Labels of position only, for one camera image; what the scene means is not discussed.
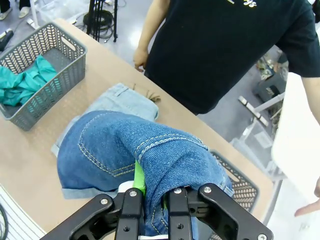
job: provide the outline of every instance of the black t-shirt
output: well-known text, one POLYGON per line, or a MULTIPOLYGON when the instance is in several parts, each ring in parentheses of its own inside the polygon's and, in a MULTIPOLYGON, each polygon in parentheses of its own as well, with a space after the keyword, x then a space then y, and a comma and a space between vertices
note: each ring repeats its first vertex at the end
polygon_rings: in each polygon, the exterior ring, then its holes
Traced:
POLYGON ((170 0, 146 72, 189 110, 207 113, 273 45, 291 72, 320 77, 307 0, 170 0))

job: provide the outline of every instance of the gray plastic basket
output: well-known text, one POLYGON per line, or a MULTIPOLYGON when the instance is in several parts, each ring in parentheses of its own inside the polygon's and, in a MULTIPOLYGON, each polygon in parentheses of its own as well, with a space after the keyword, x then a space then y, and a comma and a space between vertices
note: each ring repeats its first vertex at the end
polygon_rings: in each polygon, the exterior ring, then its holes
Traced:
POLYGON ((0 58, 0 66, 19 74, 42 55, 57 75, 39 89, 24 105, 0 110, 6 120, 28 131, 70 89, 85 77, 87 49, 54 23, 48 23, 0 58))
MULTIPOLYGON (((259 198, 258 187, 219 153, 213 150, 210 152, 216 157, 222 166, 233 175, 234 179, 237 179, 237 181, 235 181, 230 177, 232 188, 234 190, 234 195, 232 196, 233 200, 251 213, 259 198)), ((221 238, 213 232, 209 240, 221 240, 221 238)))

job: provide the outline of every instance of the dark blue denim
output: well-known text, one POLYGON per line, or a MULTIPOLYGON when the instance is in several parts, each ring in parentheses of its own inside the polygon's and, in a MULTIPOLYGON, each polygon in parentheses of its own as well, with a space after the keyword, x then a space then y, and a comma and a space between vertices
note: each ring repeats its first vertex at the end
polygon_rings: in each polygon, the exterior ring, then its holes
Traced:
POLYGON ((168 211, 161 197, 168 191, 214 183, 232 195, 224 168, 197 137, 115 111, 82 116, 65 136, 57 159, 62 188, 117 189, 134 179, 135 160, 145 174, 145 235, 168 232, 168 211))

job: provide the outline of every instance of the teal cloth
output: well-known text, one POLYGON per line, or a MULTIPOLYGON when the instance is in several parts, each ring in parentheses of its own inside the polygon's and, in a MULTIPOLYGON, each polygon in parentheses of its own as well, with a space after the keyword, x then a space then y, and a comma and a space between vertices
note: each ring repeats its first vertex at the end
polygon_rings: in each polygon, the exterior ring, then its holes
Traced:
POLYGON ((56 70, 41 55, 35 59, 33 67, 19 74, 0 66, 0 103, 9 106, 23 105, 56 75, 56 70))

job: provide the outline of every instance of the bolt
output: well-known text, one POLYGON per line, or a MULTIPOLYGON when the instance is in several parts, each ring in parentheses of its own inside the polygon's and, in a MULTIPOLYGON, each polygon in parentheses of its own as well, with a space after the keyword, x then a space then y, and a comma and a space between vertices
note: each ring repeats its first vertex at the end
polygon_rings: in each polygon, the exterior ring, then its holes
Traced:
POLYGON ((206 187, 204 188, 204 192, 205 192, 206 194, 211 193, 211 188, 208 187, 208 186, 206 186, 206 187))
POLYGON ((137 196, 137 192, 136 191, 131 191, 129 194, 130 194, 131 197, 137 196))
POLYGON ((174 193, 175 193, 175 194, 180 194, 181 192, 182 192, 181 188, 176 188, 176 189, 174 190, 174 193))
POLYGON ((258 240, 267 240, 267 236, 264 235, 264 234, 260 234, 260 235, 258 236, 258 240))
POLYGON ((102 205, 106 205, 107 203, 108 203, 108 200, 107 199, 102 199, 101 201, 100 201, 100 203, 102 204, 102 205))

